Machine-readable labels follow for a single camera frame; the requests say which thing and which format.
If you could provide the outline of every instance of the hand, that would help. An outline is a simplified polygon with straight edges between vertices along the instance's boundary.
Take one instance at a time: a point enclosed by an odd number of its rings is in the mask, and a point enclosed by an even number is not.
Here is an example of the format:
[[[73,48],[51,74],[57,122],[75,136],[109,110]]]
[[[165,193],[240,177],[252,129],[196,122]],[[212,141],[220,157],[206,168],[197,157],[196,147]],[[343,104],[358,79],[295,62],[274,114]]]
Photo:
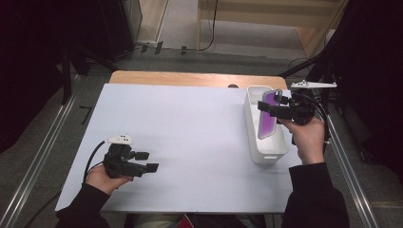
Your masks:
[[[99,165],[94,167],[91,172],[88,174],[86,178],[86,183],[98,188],[99,190],[107,193],[108,195],[112,195],[112,192],[119,188],[120,186],[124,185],[125,183],[133,181],[131,177],[121,176],[117,179],[111,179],[103,165]]]
[[[278,120],[293,133],[302,164],[324,162],[323,138],[325,129],[321,120],[314,117],[304,125],[298,125],[290,120]]]

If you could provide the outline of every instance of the metal rail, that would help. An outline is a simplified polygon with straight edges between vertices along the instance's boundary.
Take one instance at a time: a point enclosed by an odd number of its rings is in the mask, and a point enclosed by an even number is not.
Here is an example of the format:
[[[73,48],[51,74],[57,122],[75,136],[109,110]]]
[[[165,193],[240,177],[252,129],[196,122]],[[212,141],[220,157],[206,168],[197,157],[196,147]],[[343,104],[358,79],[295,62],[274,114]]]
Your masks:
[[[74,84],[78,85],[76,91],[79,90],[79,88],[81,87],[82,77],[83,76],[77,75],[76,78],[74,79]],[[21,210],[29,197],[30,191],[32,190],[33,185],[38,179],[39,174],[41,173],[41,170],[48,158],[50,150],[54,145],[57,136],[59,135],[59,132],[62,129],[63,124],[66,121],[67,115],[74,104],[76,98],[76,91],[72,93],[67,103],[60,107],[26,175],[20,182],[19,186],[17,187],[16,191],[14,192],[11,198],[6,213],[3,215],[0,221],[0,228],[13,227],[15,221],[18,219],[18,216],[20,215]]]

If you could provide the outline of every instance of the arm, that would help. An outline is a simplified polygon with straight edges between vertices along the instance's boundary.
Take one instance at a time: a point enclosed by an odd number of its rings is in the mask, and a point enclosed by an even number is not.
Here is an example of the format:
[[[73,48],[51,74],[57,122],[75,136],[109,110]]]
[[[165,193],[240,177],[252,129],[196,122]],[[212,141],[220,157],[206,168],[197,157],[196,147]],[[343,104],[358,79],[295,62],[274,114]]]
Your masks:
[[[280,120],[293,133],[302,165],[290,168],[293,193],[282,227],[349,227],[344,198],[332,185],[323,157],[324,125],[313,118],[306,125]]]
[[[103,165],[93,168],[71,205],[57,212],[56,227],[109,227],[100,215],[101,208],[115,189],[131,180],[130,177],[110,179]]]

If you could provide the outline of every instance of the white tabletop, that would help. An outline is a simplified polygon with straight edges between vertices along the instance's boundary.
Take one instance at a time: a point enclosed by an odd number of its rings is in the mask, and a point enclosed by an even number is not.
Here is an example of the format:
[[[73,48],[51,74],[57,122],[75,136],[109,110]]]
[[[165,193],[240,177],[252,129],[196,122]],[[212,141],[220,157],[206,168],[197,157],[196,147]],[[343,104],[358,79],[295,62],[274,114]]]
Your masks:
[[[141,164],[160,164],[116,190],[104,211],[138,213],[283,212],[292,192],[288,168],[300,164],[290,151],[273,165],[251,160],[241,88],[105,85],[71,166],[56,211],[81,188],[89,155],[103,140],[128,133]],[[109,144],[93,159],[100,162]]]

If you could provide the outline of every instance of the purple object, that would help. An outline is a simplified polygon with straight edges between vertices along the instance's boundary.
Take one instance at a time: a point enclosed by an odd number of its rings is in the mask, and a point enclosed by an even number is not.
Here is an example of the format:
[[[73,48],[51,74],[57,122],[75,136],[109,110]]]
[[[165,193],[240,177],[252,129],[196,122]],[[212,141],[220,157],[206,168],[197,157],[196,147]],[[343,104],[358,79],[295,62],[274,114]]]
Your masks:
[[[281,90],[266,91],[262,96],[262,101],[269,105],[278,105],[275,99],[276,94],[280,95]],[[263,140],[275,133],[277,118],[271,117],[269,113],[261,111],[259,119],[258,139]]]

